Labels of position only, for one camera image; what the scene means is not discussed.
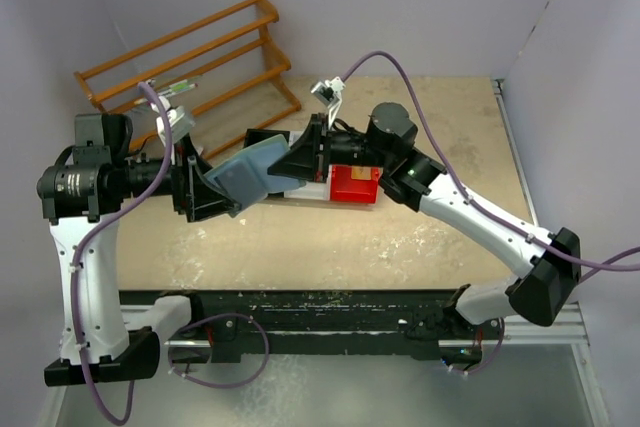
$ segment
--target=worn table surface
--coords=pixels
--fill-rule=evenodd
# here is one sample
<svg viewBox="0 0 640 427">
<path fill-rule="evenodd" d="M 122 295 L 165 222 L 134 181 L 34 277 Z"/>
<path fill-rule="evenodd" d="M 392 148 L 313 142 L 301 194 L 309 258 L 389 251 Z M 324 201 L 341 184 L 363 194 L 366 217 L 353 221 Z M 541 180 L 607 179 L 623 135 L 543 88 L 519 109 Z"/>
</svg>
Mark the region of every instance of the worn table surface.
<svg viewBox="0 0 640 427">
<path fill-rule="evenodd" d="M 313 80 L 287 79 L 303 110 L 273 128 L 302 130 L 309 115 L 322 109 L 308 94 Z M 463 181 L 528 219 L 489 79 L 417 77 L 413 82 L 434 134 Z M 205 85 L 180 100 L 197 105 L 209 94 Z M 399 78 L 354 77 L 344 94 L 340 117 L 356 128 L 364 129 L 368 114 L 384 101 L 403 104 L 419 124 Z M 199 118 L 195 142 L 214 147 L 284 105 L 272 86 L 254 89 Z M 417 146 L 435 156 L 421 128 Z M 173 212 L 170 198 L 154 198 L 122 221 L 118 242 L 121 289 L 453 288 L 508 273 L 471 240 L 382 193 L 371 207 L 268 201 L 235 219 L 195 224 Z"/>
</svg>

